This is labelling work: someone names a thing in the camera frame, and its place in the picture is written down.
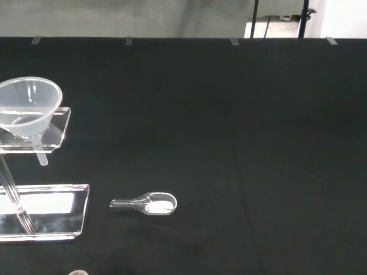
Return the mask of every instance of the clear plastic scoop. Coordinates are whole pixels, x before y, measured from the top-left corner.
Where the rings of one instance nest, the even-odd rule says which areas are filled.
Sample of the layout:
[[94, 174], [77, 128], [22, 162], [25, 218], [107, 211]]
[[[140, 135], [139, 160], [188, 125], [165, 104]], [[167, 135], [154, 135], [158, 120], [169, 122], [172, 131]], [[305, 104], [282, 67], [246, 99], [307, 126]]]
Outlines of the clear plastic scoop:
[[177, 208], [177, 200], [169, 193], [150, 192], [131, 200], [113, 199], [110, 207], [131, 207], [146, 215], [170, 215]]

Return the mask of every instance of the white powder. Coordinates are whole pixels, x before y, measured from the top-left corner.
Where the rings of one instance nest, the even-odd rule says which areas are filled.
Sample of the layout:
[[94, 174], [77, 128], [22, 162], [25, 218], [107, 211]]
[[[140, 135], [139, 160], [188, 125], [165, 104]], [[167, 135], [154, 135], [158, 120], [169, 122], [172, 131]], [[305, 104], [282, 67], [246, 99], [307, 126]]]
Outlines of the white powder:
[[173, 208], [174, 205], [170, 201], [158, 201], [150, 202], [145, 207], [145, 211], [150, 214], [168, 214], [172, 212]]

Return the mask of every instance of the funnel rim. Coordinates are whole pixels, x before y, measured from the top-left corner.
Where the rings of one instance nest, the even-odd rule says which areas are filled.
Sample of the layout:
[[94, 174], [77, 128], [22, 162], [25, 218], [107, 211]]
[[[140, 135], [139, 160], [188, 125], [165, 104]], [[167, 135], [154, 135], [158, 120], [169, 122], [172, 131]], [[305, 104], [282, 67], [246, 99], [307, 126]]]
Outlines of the funnel rim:
[[0, 89], [8, 86], [9, 84], [13, 84], [13, 83], [17, 83], [17, 82], [21, 82], [21, 81], [40, 81], [40, 82], [44, 82], [47, 83], [51, 86], [53, 86], [57, 93], [58, 93], [58, 100], [57, 100], [57, 104], [55, 104], [55, 106], [49, 111], [47, 112], [45, 115], [39, 117], [38, 119], [29, 121], [29, 122], [25, 122], [25, 123], [21, 123], [21, 124], [2, 124], [0, 123], [0, 127], [6, 127], [6, 128], [19, 128], [19, 127], [23, 127], [23, 126], [29, 126], [32, 125], [36, 122], [39, 122], [41, 120], [44, 120], [46, 117], [50, 116], [51, 114], [53, 114], [56, 109], [60, 106], [62, 100], [63, 100], [63, 92], [61, 91], [61, 88], [53, 81], [48, 80], [47, 78], [43, 78], [43, 77], [37, 77], [37, 76], [23, 76], [23, 77], [17, 77], [17, 78], [13, 78], [13, 79], [9, 79], [6, 80], [4, 82], [0, 83]]

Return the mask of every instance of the black tablecloth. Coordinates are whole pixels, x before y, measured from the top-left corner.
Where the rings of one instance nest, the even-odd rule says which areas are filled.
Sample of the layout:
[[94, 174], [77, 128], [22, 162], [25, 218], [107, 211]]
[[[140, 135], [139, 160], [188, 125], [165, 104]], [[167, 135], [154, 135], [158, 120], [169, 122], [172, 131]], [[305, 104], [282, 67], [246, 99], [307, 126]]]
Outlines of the black tablecloth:
[[[81, 236], [0, 244], [0, 274], [367, 273], [367, 41], [0, 39], [0, 81], [56, 82], [72, 116], [18, 184], [88, 183]], [[168, 217], [111, 199], [168, 191]]]

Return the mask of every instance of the metal pole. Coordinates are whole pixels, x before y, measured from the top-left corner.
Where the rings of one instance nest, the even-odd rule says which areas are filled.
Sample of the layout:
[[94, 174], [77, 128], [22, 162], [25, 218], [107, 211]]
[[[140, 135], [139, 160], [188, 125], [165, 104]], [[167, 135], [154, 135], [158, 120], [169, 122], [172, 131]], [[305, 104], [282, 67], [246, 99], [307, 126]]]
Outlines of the metal pole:
[[302, 10], [302, 14], [300, 15], [298, 38], [304, 37], [304, 33], [306, 31], [306, 22], [307, 22], [307, 17], [308, 17], [308, 12], [309, 12], [309, 5], [310, 5], [310, 0], [303, 1], [303, 10]]
[[257, 17], [257, 10], [259, 8], [259, 0], [255, 0], [255, 7], [253, 7], [253, 15], [252, 15], [252, 25], [251, 25], [251, 34], [250, 38], [253, 38], [255, 33], [255, 25], [256, 25], [256, 17]]

